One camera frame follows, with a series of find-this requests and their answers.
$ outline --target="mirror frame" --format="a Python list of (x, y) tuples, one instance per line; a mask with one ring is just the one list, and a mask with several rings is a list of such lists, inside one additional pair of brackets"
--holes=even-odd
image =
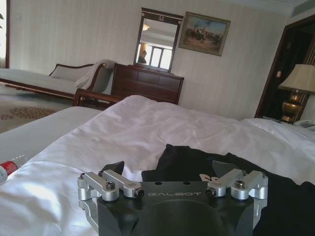
[[(148, 8), (143, 8), (142, 7), (141, 8), (141, 21), (140, 21), (138, 39), (137, 39), (137, 44), (136, 44), (136, 50), (135, 50), (135, 53), (134, 53), (133, 65), (139, 66), (139, 67), (148, 68), (148, 69), (152, 69), (152, 70), (157, 70), (157, 71), (165, 71), (165, 72), (170, 73), (170, 71), (172, 69), (172, 63), (173, 63), (174, 53), (175, 53), (175, 49), (176, 49), (178, 34), (179, 34), (179, 30), (180, 30), (183, 18), (184, 17), (181, 16), (181, 15), (175, 15), (175, 14), (171, 14), (171, 13), (167, 13), (167, 12), (163, 12), (163, 11), (156, 11), (156, 10), (152, 10), (152, 9), (148, 9)], [(141, 33), (142, 33), (144, 19), (150, 19), (150, 20), (155, 20), (155, 21), (160, 21), (160, 22), (165, 22), (165, 23), (177, 25), (176, 34), (175, 34), (175, 38), (174, 38), (173, 49), (172, 49), (172, 57), (171, 57), (171, 62), (170, 62), (168, 70), (167, 69), (158, 68), (158, 67), (154, 67), (154, 66), (150, 66), (150, 65), (137, 63), (137, 52), (138, 52), (138, 47), (139, 47), (139, 43), (140, 43), (140, 40), (141, 40)]]

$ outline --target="red bottle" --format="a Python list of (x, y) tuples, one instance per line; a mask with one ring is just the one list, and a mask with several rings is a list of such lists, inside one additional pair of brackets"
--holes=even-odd
[(23, 166), (30, 157), (27, 155), (19, 156), (11, 161), (6, 161), (0, 164), (0, 183), (5, 182), (10, 174)]

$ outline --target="mirror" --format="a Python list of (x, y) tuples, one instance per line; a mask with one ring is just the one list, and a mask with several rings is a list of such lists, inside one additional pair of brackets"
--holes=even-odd
[(142, 8), (134, 65), (170, 72), (182, 19)]

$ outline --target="picture frame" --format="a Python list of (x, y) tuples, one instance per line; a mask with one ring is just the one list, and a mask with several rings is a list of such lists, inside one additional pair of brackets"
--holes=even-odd
[(180, 48), (221, 56), (231, 21), (186, 12)]

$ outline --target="gold lamp base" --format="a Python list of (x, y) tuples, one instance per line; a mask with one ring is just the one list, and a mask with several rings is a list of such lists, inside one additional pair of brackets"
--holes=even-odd
[(302, 110), (302, 104), (300, 103), (302, 93), (293, 92), (291, 94), (291, 98), (289, 101), (285, 101), (282, 104), (283, 116), (281, 121), (287, 123), (294, 123), (296, 120), (297, 115)]

